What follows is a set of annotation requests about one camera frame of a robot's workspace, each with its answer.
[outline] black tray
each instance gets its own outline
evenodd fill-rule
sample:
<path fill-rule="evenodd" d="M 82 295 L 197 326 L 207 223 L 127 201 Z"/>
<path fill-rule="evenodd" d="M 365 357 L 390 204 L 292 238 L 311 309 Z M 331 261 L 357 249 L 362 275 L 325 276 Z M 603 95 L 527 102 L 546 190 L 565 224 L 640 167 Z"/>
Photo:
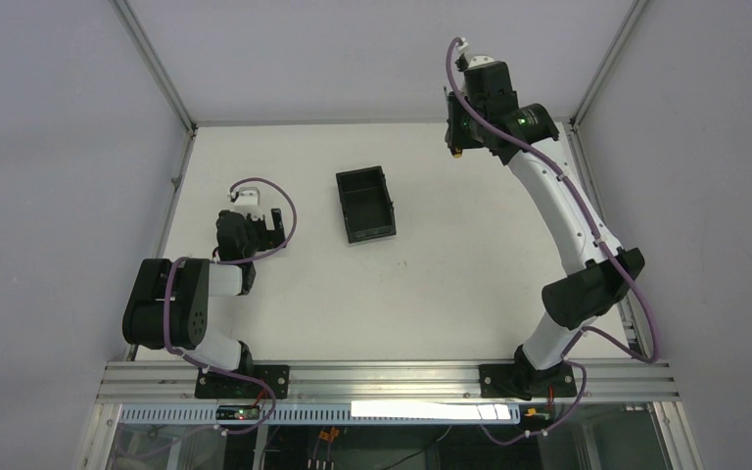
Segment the black tray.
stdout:
<path fill-rule="evenodd" d="M 348 242 L 397 234 L 394 203 L 381 166 L 336 173 Z"/>

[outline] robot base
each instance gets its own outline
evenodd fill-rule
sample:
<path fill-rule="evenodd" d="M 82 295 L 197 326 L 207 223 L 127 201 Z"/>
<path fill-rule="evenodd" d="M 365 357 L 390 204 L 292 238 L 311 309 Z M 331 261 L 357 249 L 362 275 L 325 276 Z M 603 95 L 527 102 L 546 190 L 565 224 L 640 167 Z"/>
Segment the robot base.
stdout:
<path fill-rule="evenodd" d="M 514 364 L 481 364 L 480 392 L 484 399 L 548 398 L 551 387 L 556 398 L 578 394 L 572 367 L 563 362 L 545 370 L 536 370 L 517 348 Z"/>
<path fill-rule="evenodd" d="M 290 385 L 289 365 L 256 365 L 253 377 L 263 381 L 275 392 L 275 397 L 287 397 Z M 195 399 L 198 400 L 254 400 L 263 391 L 258 385 L 226 377 L 215 372 L 198 372 Z"/>

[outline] white wall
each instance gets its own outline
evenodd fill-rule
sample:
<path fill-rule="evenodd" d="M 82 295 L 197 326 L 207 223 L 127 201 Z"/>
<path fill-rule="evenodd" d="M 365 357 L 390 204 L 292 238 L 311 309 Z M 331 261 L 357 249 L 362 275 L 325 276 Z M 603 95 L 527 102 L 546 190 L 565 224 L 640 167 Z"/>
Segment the white wall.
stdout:
<path fill-rule="evenodd" d="M 752 468 L 752 2 L 651 2 L 584 123 L 707 468 Z"/>
<path fill-rule="evenodd" d="M 194 119 L 443 118 L 446 48 L 567 116 L 632 0 L 133 0 Z"/>
<path fill-rule="evenodd" d="M 0 469 L 74 466 L 182 141 L 109 2 L 0 2 Z"/>

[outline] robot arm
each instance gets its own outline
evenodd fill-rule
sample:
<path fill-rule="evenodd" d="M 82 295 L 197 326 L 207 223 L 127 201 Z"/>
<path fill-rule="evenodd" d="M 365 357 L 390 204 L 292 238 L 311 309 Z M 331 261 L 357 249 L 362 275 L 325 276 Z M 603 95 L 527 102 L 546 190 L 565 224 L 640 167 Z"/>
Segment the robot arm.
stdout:
<path fill-rule="evenodd" d="M 456 65 L 465 84 L 457 92 L 473 110 L 497 129 L 528 144 L 546 138 L 557 140 L 557 127 L 542 105 L 520 107 L 506 63 L 489 56 L 468 57 L 466 49 L 467 43 L 463 41 Z M 627 294 L 629 287 L 601 252 L 579 204 L 556 170 L 531 153 L 524 152 L 515 158 L 522 150 L 520 147 L 471 118 L 454 92 L 448 93 L 446 100 L 446 144 L 451 153 L 460 157 L 465 149 L 487 148 L 508 166 L 535 201 L 567 274 L 566 278 L 543 288 L 545 314 L 537 330 L 514 354 L 515 366 L 506 392 L 529 400 L 545 393 L 547 385 L 569 373 L 562 364 L 564 350 L 582 327 L 606 313 Z M 556 163 L 564 170 L 570 167 L 568 162 Z M 624 250 L 589 200 L 585 198 L 584 202 L 600 228 L 600 239 L 609 242 L 612 254 L 636 278 L 644 266 L 640 251 Z"/>
<path fill-rule="evenodd" d="M 243 187 L 229 194 L 232 211 L 221 211 L 215 224 L 220 260 L 249 259 L 257 252 L 284 243 L 281 210 L 272 210 L 272 230 L 266 227 L 259 206 L 259 190 Z M 145 259 L 122 319 L 122 335 L 131 345 L 152 350 L 165 347 L 164 295 L 171 262 Z M 252 355 L 243 342 L 209 328 L 209 297 L 243 296 L 255 282 L 252 262 L 215 263 L 210 259 L 188 258 L 179 264 L 173 283 L 169 310 L 169 337 L 178 349 L 198 360 L 225 370 L 253 375 Z"/>

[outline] end effector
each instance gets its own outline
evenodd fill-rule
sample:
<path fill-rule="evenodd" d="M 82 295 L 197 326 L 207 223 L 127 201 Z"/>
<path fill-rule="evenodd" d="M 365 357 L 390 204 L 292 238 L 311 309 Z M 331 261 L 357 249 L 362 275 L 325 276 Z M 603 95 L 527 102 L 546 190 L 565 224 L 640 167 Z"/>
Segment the end effector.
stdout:
<path fill-rule="evenodd" d="M 471 107 L 498 129 L 529 144 L 547 138 L 558 140 L 558 129 L 543 105 L 535 103 L 520 107 L 517 92 L 512 89 L 508 65 L 489 56 L 466 56 L 466 46 L 467 42 L 460 47 L 456 66 L 465 78 L 460 92 Z M 462 156 L 465 149 L 488 148 L 504 165 L 508 165 L 521 151 L 473 120 L 453 92 L 447 93 L 446 100 L 446 144 L 453 156 Z"/>

